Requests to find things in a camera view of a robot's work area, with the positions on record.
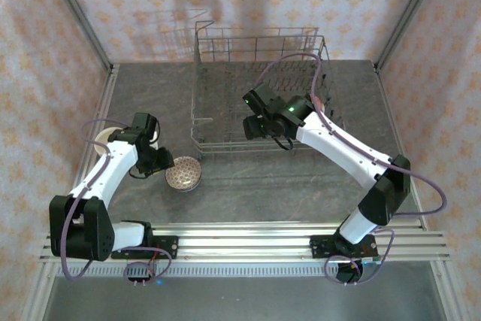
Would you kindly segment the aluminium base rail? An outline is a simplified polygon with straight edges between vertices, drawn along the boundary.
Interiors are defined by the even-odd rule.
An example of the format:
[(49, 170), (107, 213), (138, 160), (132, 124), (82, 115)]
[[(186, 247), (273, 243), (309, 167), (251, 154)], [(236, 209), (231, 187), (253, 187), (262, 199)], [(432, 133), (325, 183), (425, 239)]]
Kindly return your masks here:
[[(312, 258), (312, 235), (331, 235), (336, 223), (167, 223), (153, 226), (154, 235), (179, 238), (178, 262), (306, 262)], [(393, 220), (390, 262), (440, 261), (451, 251), (440, 231), (423, 229), (418, 220)]]

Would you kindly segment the black connector box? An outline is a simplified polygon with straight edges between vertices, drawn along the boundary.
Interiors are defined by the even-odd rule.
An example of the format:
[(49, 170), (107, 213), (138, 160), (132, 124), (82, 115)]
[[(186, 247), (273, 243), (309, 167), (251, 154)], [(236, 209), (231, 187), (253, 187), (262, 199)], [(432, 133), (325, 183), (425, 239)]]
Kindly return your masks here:
[(146, 286), (151, 283), (158, 283), (163, 275), (169, 271), (171, 262), (165, 265), (158, 265), (148, 262), (132, 262), (123, 271), (123, 277), (133, 286)]

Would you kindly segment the grey wire dish rack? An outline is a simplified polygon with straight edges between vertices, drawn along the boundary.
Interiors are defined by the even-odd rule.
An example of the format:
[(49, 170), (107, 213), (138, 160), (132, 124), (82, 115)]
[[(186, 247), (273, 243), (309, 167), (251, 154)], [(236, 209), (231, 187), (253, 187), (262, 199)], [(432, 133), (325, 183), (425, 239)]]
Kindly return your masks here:
[(199, 157), (282, 150), (271, 138), (249, 141), (244, 135), (242, 121), (251, 110), (242, 97), (257, 80), (285, 100), (314, 89), (327, 118), (344, 126), (327, 44), (318, 29), (276, 27), (248, 35), (203, 20), (195, 23), (193, 50), (191, 138)]

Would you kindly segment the dark electronics board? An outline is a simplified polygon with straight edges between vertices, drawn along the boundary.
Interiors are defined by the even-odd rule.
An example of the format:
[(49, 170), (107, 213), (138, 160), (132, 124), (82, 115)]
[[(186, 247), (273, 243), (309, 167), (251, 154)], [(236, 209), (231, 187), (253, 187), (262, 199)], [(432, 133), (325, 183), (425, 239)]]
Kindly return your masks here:
[(339, 262), (336, 281), (347, 285), (356, 286), (373, 280), (383, 267), (382, 262), (366, 262), (356, 260), (351, 262)]

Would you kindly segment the aluminium table side rail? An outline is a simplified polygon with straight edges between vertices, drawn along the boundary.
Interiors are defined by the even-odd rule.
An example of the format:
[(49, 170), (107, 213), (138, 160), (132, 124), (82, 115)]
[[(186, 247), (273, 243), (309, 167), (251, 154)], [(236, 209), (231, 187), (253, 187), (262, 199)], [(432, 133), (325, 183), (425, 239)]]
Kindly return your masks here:
[[(392, 131), (393, 131), (396, 147), (398, 149), (398, 153), (405, 154), (404, 145), (403, 145), (403, 142), (402, 142), (402, 140), (400, 138), (400, 135), (399, 135), (399, 132), (398, 132), (398, 127), (397, 127), (396, 122), (395, 122), (394, 114), (392, 113), (392, 108), (391, 108), (391, 105), (390, 105), (390, 102), (389, 102), (389, 97), (386, 93), (386, 88), (383, 84), (383, 80), (382, 80), (382, 77), (381, 77), (381, 71), (378, 69), (377, 63), (372, 62), (372, 66), (373, 66), (373, 71), (374, 71), (376, 79), (377, 79), (377, 84), (380, 88), (380, 93), (381, 93), (381, 96), (383, 98), (383, 102), (384, 102), (384, 105), (385, 105), (385, 108), (386, 108), (386, 113), (387, 113), (387, 116), (389, 118), (390, 125), (392, 127)], [(399, 218), (406, 218), (406, 219), (407, 218), (411, 218), (411, 219), (416, 218), (418, 221), (420, 221), (421, 228), (424, 231), (429, 231), (430, 228), (429, 228), (426, 216), (420, 214), (420, 212), (423, 212), (423, 208), (422, 208), (421, 202), (419, 200), (419, 194), (418, 194), (418, 191), (416, 189), (415, 179), (412, 178), (412, 177), (410, 178), (410, 196), (407, 199), (407, 203), (413, 204), (413, 210), (411, 210), (410, 212), (418, 213), (418, 215), (399, 216)]]
[[(95, 109), (95, 113), (93, 114), (93, 119), (107, 117), (111, 99), (113, 96), (113, 91), (116, 85), (117, 76), (119, 73), (119, 68), (120, 64), (116, 63), (110, 70), (110, 73), (108, 74), (108, 77), (106, 78), (106, 81), (104, 83), (104, 87), (102, 88), (102, 91), (98, 97), (97, 107)], [(84, 141), (84, 138), (94, 139), (95, 136), (104, 128), (104, 124), (105, 121), (91, 123), (86, 126), (84, 131), (80, 130), (79, 136), (80, 139), (83, 141), (83, 152), (80, 157), (80, 163), (77, 169), (77, 173), (74, 176), (73, 183), (71, 184), (70, 189), (75, 188), (83, 181), (85, 176), (94, 167), (98, 158), (94, 146)]]

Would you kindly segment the cream bowl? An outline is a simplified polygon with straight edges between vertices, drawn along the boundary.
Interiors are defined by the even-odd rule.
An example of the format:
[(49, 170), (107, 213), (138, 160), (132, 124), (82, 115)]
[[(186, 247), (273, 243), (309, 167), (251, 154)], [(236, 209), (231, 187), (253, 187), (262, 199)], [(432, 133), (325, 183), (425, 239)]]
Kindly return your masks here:
[(106, 150), (104, 147), (101, 147), (100, 144), (103, 144), (104, 146), (108, 147), (109, 151), (113, 152), (114, 149), (118, 148), (120, 145), (127, 145), (128, 143), (126, 141), (113, 141), (109, 142), (108, 138), (116, 131), (122, 131), (123, 129), (120, 127), (108, 127), (106, 129), (103, 129), (100, 131), (96, 137), (95, 137), (95, 144), (94, 144), (94, 149), (95, 152), (97, 153), (98, 156), (102, 156), (103, 154), (106, 153)]

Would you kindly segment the red lattice patterned bowl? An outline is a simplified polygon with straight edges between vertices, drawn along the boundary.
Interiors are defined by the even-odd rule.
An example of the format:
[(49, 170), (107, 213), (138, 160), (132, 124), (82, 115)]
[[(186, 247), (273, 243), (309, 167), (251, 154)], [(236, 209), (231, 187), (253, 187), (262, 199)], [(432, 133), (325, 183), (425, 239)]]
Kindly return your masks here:
[(165, 180), (174, 190), (189, 192), (200, 182), (201, 163), (191, 156), (179, 156), (174, 159), (174, 167), (165, 171)]

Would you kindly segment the aluminium frame post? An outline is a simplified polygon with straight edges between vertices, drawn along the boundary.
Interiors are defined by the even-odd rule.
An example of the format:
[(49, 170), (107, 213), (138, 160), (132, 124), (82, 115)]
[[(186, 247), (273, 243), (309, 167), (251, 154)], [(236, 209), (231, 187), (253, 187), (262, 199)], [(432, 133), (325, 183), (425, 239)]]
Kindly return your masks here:
[(398, 21), (395, 24), (387, 42), (385, 43), (382, 51), (376, 62), (373, 63), (374, 71), (379, 74), (387, 65), (388, 61), (395, 52), (397, 46), (400, 44), (404, 33), (407, 31), (411, 21), (415, 17), (416, 13), (421, 7), (423, 0), (408, 0), (405, 8), (403, 9)]
[(100, 62), (102, 68), (109, 74), (113, 68), (113, 63), (109, 60), (106, 51), (89, 21), (85, 10), (83, 9), (80, 0), (63, 0), (74, 21), (80, 27), (84, 37), (89, 43), (96, 59)]

